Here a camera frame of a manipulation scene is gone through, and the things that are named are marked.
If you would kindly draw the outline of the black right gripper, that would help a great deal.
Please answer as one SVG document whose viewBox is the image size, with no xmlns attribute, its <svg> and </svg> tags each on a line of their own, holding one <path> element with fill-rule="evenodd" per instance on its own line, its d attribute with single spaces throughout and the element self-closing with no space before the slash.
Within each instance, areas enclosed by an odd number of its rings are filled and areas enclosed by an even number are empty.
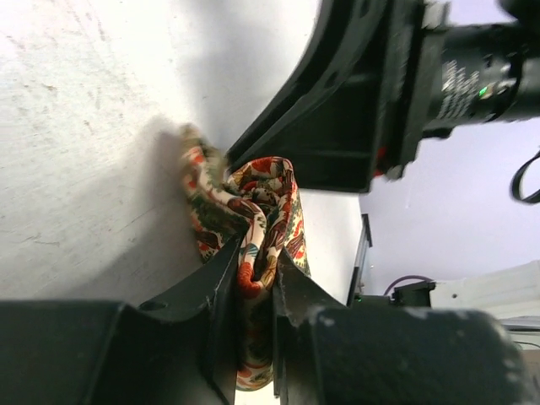
<svg viewBox="0 0 540 405">
<path fill-rule="evenodd" d="M 421 1 L 406 74 L 381 140 L 395 62 L 393 1 L 323 1 L 294 71 L 229 149 L 232 169 L 289 159 L 299 186 L 363 192 L 403 176 L 426 138 L 539 116 L 539 3 L 501 1 L 511 23 L 453 25 L 447 1 Z"/>
</svg>

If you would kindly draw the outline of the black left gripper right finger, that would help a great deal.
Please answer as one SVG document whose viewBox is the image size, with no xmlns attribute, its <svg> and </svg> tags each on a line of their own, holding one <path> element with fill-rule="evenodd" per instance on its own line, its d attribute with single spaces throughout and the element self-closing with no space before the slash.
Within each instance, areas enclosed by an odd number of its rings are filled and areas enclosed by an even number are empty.
<svg viewBox="0 0 540 405">
<path fill-rule="evenodd" d="M 283 404 L 528 404 L 518 347 L 492 316 L 335 300 L 292 261 L 273 285 L 273 387 Z"/>
</svg>

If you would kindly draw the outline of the paisley patterned necktie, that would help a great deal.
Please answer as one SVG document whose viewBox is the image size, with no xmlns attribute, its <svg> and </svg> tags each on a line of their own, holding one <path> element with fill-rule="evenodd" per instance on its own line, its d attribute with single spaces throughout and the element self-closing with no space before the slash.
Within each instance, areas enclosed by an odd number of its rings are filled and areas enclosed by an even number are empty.
<svg viewBox="0 0 540 405">
<path fill-rule="evenodd" d="M 228 174 L 228 161 L 192 124 L 181 128 L 181 183 L 203 262 L 233 237 L 239 365 L 236 387 L 257 391 L 273 379 L 272 295 L 286 251 L 309 275 L 303 210 L 294 167 L 285 158 L 254 159 Z"/>
</svg>

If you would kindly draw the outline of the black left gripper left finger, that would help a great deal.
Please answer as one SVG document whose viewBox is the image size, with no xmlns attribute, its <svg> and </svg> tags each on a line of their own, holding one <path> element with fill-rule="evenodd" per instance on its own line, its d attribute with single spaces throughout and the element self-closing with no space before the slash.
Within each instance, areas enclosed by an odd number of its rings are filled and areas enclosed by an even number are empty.
<svg viewBox="0 0 540 405">
<path fill-rule="evenodd" d="M 3 301 L 2 403 L 233 403 L 239 248 L 230 240 L 196 272 L 137 307 Z"/>
</svg>

